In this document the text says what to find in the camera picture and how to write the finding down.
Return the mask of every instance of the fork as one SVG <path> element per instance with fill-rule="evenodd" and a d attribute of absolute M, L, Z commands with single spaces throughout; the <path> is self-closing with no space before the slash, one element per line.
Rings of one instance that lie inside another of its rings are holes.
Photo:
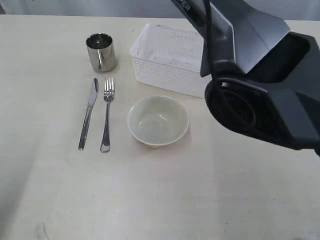
<path fill-rule="evenodd" d="M 110 133 L 109 133 L 109 111 L 110 103 L 115 98 L 115 83 L 113 77 L 106 77 L 104 81 L 104 95 L 103 99 L 106 101 L 105 123 L 103 138 L 100 151 L 107 153 L 110 151 Z"/>

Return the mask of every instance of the white bowl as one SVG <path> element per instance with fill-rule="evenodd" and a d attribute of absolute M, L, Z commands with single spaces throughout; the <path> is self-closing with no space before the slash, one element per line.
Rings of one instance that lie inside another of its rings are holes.
<path fill-rule="evenodd" d="M 189 125 L 186 109 L 168 96 L 147 96 L 136 102 L 128 114 L 130 133 L 152 148 L 182 138 Z"/>

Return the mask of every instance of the fork handle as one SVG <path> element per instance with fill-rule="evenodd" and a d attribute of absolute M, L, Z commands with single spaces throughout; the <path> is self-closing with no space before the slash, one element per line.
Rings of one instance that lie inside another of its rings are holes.
<path fill-rule="evenodd" d="M 109 111 L 110 111 L 110 102 L 106 103 L 106 111 L 105 111 L 105 123 L 103 130 L 103 137 L 100 151 L 102 153 L 107 153 L 110 151 L 110 133 L 109 133 Z"/>
<path fill-rule="evenodd" d="M 92 108 L 86 109 L 85 118 L 83 121 L 83 126 L 82 126 L 82 131 L 81 131 L 79 147 L 78 147 L 79 150 L 83 150 L 85 148 L 89 124 L 90 124 L 91 112 L 92 112 Z"/>

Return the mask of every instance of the knife blade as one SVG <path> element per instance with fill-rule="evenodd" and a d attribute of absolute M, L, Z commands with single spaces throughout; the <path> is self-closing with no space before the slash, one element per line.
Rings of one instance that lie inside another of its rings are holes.
<path fill-rule="evenodd" d="M 85 148 L 89 124 L 90 124 L 91 112 L 92 112 L 92 109 L 94 108 L 94 105 L 95 105 L 95 102 L 97 99 L 98 90 L 99 90 L 99 83 L 98 83 L 98 80 L 95 78 L 95 79 L 93 79 L 93 83 L 92 83 L 91 90 L 90 90 L 88 105 L 86 107 L 85 118 L 83 121 L 80 142 L 79 142 L 79 146 L 78 146 L 79 150 L 83 150 Z"/>

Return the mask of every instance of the cutlery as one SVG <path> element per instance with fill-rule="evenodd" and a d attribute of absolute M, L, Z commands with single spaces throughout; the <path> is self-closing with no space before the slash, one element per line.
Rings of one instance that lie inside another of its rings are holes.
<path fill-rule="evenodd" d="M 78 147 L 79 150 L 83 150 L 85 148 L 89 124 L 90 124 L 91 112 L 96 102 L 96 98 L 98 95 L 98 88 L 99 88 L 98 80 L 95 78 L 91 86 L 90 97 L 89 97 L 88 105 L 86 107 L 86 113 L 85 113 L 85 118 L 83 122 L 83 127 L 82 127 L 79 147 Z"/>
<path fill-rule="evenodd" d="M 103 138 L 100 151 L 107 153 L 110 151 L 110 133 L 109 133 L 109 111 L 110 103 L 115 98 L 115 83 L 112 77 L 106 77 L 104 81 L 103 99 L 106 101 L 105 123 L 103 130 Z"/>

